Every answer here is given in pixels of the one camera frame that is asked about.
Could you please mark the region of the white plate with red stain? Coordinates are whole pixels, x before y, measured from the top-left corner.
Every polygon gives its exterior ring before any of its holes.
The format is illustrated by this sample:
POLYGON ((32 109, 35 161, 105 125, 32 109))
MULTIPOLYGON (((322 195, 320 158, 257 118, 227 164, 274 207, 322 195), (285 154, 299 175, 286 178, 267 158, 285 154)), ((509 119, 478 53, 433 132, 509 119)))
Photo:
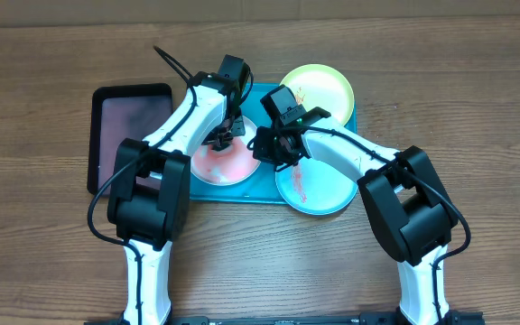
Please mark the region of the white plate with red stain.
POLYGON ((211 185, 228 186, 244 181, 260 165, 247 144, 255 137, 256 125, 243 117, 245 134, 235 137, 227 148, 212 149, 211 144, 202 145, 191 157, 191 173, 211 185))

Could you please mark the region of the pink green sponge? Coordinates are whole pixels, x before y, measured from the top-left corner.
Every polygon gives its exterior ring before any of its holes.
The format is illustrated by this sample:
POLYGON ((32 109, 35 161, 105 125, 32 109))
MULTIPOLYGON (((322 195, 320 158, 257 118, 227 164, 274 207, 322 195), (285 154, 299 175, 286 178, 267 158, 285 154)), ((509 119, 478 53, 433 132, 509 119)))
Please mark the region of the pink green sponge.
POLYGON ((230 141, 216 141, 214 144, 212 144, 211 149, 216 152, 221 152, 225 149, 228 149, 230 145, 230 141))

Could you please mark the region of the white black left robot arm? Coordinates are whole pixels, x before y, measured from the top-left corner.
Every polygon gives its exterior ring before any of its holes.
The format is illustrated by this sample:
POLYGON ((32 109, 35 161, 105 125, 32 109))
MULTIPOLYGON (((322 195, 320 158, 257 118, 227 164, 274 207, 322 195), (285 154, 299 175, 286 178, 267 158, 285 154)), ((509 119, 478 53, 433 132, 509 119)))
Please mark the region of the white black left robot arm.
POLYGON ((118 146, 107 219, 116 227, 115 244, 125 250, 128 299, 119 323, 164 324, 171 316, 167 289, 173 241, 190 201, 190 160, 206 142, 224 144, 239 132, 240 105, 251 71, 227 55, 218 71, 191 75, 167 52, 162 58, 184 78, 185 99, 164 124, 138 141, 118 146))

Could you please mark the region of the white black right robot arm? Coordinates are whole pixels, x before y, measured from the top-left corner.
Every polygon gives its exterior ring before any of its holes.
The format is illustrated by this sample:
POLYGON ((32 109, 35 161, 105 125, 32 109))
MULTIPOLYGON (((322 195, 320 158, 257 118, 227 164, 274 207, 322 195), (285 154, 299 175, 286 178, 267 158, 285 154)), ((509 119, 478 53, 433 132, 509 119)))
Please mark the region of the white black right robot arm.
POLYGON ((313 159, 355 182, 376 241, 398 263, 401 317, 410 324, 444 323, 442 262, 460 217, 426 152, 369 142, 325 109, 306 110, 285 85, 260 102, 271 124, 258 128, 253 156, 279 172, 313 159))

